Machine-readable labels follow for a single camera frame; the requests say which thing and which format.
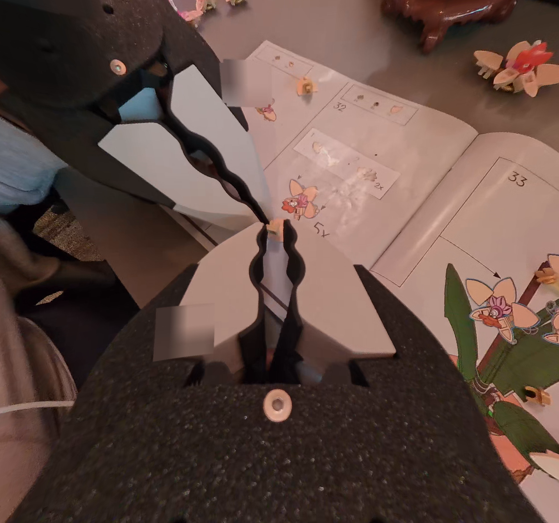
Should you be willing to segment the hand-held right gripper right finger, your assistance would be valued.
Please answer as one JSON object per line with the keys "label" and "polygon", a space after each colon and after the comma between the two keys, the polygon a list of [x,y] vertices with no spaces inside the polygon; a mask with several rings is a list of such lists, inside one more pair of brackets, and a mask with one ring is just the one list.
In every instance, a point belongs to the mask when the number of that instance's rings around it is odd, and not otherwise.
{"label": "hand-held right gripper right finger", "polygon": [[352,262],[307,226],[283,223],[295,349],[305,361],[392,358],[396,349]]}

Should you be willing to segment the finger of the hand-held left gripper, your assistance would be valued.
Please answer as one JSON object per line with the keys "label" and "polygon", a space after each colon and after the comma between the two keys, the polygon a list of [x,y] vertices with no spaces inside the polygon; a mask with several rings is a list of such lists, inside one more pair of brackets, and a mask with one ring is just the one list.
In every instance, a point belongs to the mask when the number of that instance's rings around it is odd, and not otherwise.
{"label": "finger of the hand-held left gripper", "polygon": [[218,179],[268,224],[273,215],[270,191],[253,138],[195,64],[173,77],[167,109],[185,149],[206,153]]}
{"label": "finger of the hand-held left gripper", "polygon": [[177,212],[228,230],[243,230],[259,221],[247,205],[227,193],[220,180],[192,165],[183,144],[161,122],[117,125],[98,144],[170,198]]}

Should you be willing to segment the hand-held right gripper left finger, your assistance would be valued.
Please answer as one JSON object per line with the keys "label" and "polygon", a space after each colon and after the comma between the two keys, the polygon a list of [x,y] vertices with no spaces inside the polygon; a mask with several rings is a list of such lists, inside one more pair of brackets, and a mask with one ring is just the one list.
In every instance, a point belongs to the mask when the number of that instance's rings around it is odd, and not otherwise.
{"label": "hand-held right gripper left finger", "polygon": [[239,336],[258,319],[261,304],[249,268],[261,251],[264,224],[255,223],[230,237],[197,265],[182,298],[187,313],[208,313],[213,329],[213,352],[207,361],[242,362]]}

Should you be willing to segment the small pink toy brick flower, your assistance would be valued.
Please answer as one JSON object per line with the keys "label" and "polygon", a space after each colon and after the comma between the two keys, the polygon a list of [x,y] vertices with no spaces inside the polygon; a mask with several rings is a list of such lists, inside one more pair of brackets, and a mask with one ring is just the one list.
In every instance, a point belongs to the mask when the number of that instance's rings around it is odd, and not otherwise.
{"label": "small pink toy brick flower", "polygon": [[176,13],[186,22],[189,23],[190,25],[192,25],[195,29],[198,28],[199,26],[199,22],[202,18],[202,16],[204,15],[204,12],[202,10],[183,10],[180,11],[177,6],[175,5],[175,3],[173,2],[173,0],[168,0],[169,4],[171,5],[171,7],[176,11]]}

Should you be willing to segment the black bag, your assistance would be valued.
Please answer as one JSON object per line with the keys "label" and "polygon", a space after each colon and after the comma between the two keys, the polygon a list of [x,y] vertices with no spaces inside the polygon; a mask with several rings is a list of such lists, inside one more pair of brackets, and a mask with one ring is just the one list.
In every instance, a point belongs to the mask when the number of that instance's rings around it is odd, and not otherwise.
{"label": "black bag", "polygon": [[61,353],[80,390],[119,331],[139,312],[135,300],[106,261],[80,261],[33,232],[35,223],[61,201],[51,189],[39,204],[7,215],[35,260],[47,260],[53,273],[27,278],[15,288],[18,314],[38,326]]}

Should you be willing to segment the white instruction booklet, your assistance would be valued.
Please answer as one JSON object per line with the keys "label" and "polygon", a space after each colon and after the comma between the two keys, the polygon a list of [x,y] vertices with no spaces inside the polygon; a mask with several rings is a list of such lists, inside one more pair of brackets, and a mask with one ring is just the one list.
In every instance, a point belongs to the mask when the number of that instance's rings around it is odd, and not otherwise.
{"label": "white instruction booklet", "polygon": [[[473,392],[501,460],[558,521],[558,153],[478,134],[263,42],[272,89],[245,107],[274,215],[369,269],[434,334]],[[311,78],[318,92],[296,93]],[[527,402],[545,389],[551,406]]]}

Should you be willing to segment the person's beige trousers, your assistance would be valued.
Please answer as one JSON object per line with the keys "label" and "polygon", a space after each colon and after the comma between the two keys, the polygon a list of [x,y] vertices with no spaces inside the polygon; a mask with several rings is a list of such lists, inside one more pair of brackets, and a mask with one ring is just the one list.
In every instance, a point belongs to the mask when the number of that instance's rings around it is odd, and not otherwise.
{"label": "person's beige trousers", "polygon": [[1,522],[34,484],[78,391],[50,338],[15,307],[15,288],[53,273],[1,218]]}

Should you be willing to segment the dark brown carved stand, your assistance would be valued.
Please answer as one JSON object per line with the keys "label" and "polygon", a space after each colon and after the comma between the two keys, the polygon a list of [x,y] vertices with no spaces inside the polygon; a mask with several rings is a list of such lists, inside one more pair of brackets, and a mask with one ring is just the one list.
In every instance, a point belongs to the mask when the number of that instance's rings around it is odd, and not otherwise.
{"label": "dark brown carved stand", "polygon": [[403,16],[423,23],[419,46],[431,53],[455,25],[500,23],[516,6],[516,0],[382,0],[386,16]]}

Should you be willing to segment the cream red toy brick flower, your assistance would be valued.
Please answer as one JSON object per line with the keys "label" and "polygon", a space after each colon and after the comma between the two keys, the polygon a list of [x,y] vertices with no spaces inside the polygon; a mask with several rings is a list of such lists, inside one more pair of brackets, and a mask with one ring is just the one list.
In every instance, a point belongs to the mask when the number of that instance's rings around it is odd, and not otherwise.
{"label": "cream red toy brick flower", "polygon": [[525,93],[531,98],[541,87],[558,84],[558,65],[550,62],[553,55],[541,40],[521,41],[506,56],[486,50],[473,53],[478,75],[491,81],[494,90]]}

